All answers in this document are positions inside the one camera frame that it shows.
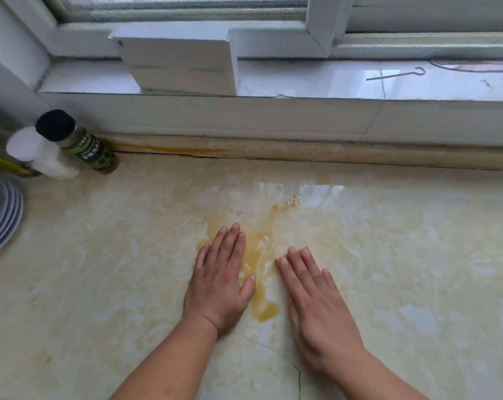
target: white jar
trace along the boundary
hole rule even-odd
[[[58,145],[36,132],[33,126],[15,132],[7,142],[7,153],[55,180],[75,178],[83,163],[64,153]]]

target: person's right hand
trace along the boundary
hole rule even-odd
[[[365,352],[361,334],[327,269],[320,269],[308,247],[288,249],[275,260],[288,292],[288,313],[301,356],[315,370],[333,377],[343,361]]]

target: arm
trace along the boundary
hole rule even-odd
[[[296,347],[309,365],[333,379],[350,400],[428,400],[368,352],[327,269],[308,247],[276,259],[288,292]]]
[[[255,293],[255,275],[242,287],[246,235],[222,227],[197,255],[183,318],[129,375],[110,400],[193,400],[216,339],[239,321]]]

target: window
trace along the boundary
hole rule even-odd
[[[55,56],[117,58],[131,22],[232,30],[239,58],[503,59],[503,0],[3,0]]]

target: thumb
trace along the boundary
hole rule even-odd
[[[257,277],[255,275],[250,275],[246,278],[240,288],[240,302],[244,309],[248,307],[248,304],[255,293],[256,281]]]

